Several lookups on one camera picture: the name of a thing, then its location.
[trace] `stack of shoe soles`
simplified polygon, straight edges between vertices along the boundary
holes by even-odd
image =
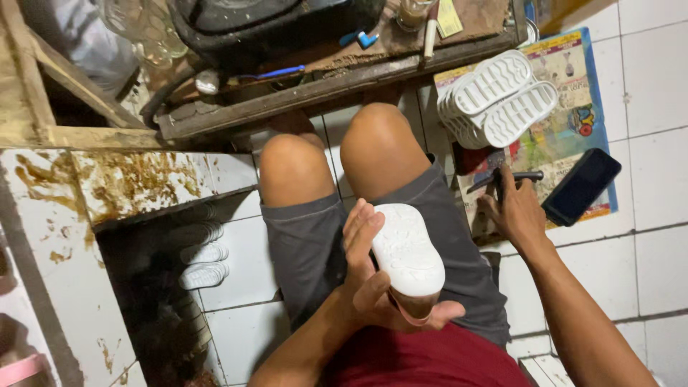
[[[503,148],[545,119],[558,101],[557,88],[535,79],[528,59],[509,50],[461,76],[438,100],[437,109],[463,148]]]
[[[191,290],[216,286],[229,275],[225,259],[229,249],[217,240],[222,237],[222,224],[213,222],[215,209],[212,204],[183,211],[176,220],[181,223],[192,222],[170,232],[170,243],[184,247],[180,259],[187,267],[179,277],[182,289]]]

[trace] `hand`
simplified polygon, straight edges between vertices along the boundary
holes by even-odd
[[[485,195],[478,199],[480,210],[520,252],[548,241],[545,235],[545,211],[537,201],[533,182],[523,179],[521,187],[516,188],[514,176],[508,165],[502,165],[500,171],[504,192],[504,197],[500,198],[501,206],[492,196]]]
[[[344,285],[337,290],[342,292],[344,302],[350,304],[353,320],[358,327],[377,325],[402,332],[440,330],[451,319],[463,316],[466,311],[461,304],[444,301],[433,307],[430,318],[423,326],[413,326],[406,321],[387,294],[389,275],[384,271],[376,273],[370,258],[373,238],[384,223],[385,215],[375,213],[373,206],[361,198],[344,226],[348,270]]]

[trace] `glass jar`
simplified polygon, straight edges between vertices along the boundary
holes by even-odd
[[[404,31],[418,31],[425,24],[430,8],[437,0],[401,0],[396,21]]]
[[[140,60],[165,69],[189,51],[167,11],[154,0],[97,0],[97,6],[105,26],[129,39]]]

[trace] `person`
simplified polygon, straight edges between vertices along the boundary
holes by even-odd
[[[293,334],[249,386],[529,386],[504,350],[510,339],[492,269],[471,240],[437,158],[426,155],[394,105],[372,103],[351,120],[341,163],[354,194],[347,215],[321,139],[303,113],[279,119],[264,147],[260,187],[268,242]],[[504,197],[481,206],[533,275],[555,346],[577,386],[656,386],[614,324],[569,272],[545,235],[533,184],[502,167]],[[394,307],[376,271],[373,206],[422,214],[446,281],[428,322]]]

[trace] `smartphone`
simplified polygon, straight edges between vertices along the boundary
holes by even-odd
[[[602,149],[587,150],[542,203],[547,219],[571,227],[619,172],[621,164]]]

